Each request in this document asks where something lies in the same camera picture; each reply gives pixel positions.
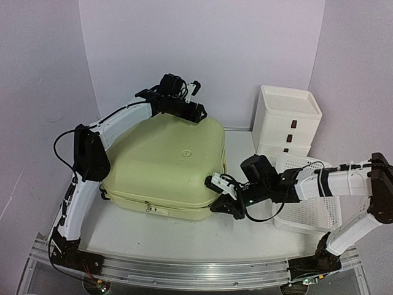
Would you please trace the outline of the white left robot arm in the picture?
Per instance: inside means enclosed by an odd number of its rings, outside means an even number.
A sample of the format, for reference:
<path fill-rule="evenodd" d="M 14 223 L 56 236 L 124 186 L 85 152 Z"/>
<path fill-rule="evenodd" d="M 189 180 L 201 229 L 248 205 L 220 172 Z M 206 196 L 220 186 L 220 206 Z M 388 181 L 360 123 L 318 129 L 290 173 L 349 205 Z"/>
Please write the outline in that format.
<path fill-rule="evenodd" d="M 50 234 L 51 264 L 88 276 L 101 273 L 103 256 L 82 251 L 79 245 L 84 217 L 111 170 L 107 151 L 126 131 L 157 114 L 171 114 L 193 123 L 205 119 L 204 106 L 191 101 L 200 88 L 198 81 L 186 83 L 179 76 L 165 74 L 159 84 L 141 90 L 106 117 L 65 132 L 74 135 L 73 163 L 67 165 L 72 178 Z"/>

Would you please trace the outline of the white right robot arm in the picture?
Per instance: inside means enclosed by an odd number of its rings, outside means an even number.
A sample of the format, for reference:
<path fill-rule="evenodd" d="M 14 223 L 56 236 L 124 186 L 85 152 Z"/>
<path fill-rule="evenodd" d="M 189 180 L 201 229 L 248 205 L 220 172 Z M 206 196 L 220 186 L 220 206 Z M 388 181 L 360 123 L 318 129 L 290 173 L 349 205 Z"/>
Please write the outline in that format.
<path fill-rule="evenodd" d="M 288 261 L 292 280 L 327 275 L 341 269 L 341 255 L 382 225 L 392 224 L 392 165 L 381 153 L 359 163 L 327 167 L 319 160 L 277 172 L 264 155 L 240 165 L 247 181 L 225 173 L 207 176 L 204 185 L 218 194 L 210 210 L 257 222 L 247 208 L 265 200 L 281 206 L 339 197 L 348 210 L 342 225 L 322 236 L 313 255 Z"/>

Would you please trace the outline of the pale green hard-shell suitcase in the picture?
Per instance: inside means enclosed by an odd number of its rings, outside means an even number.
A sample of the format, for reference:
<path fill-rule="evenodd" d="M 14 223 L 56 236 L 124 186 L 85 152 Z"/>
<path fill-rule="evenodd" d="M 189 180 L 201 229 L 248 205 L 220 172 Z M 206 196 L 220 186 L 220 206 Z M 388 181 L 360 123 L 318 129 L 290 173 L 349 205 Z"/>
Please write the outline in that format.
<path fill-rule="evenodd" d="M 196 124 L 159 114 L 119 137 L 107 156 L 103 197 L 127 210 L 199 221 L 218 198 L 205 179 L 226 171 L 225 130 L 211 117 Z"/>

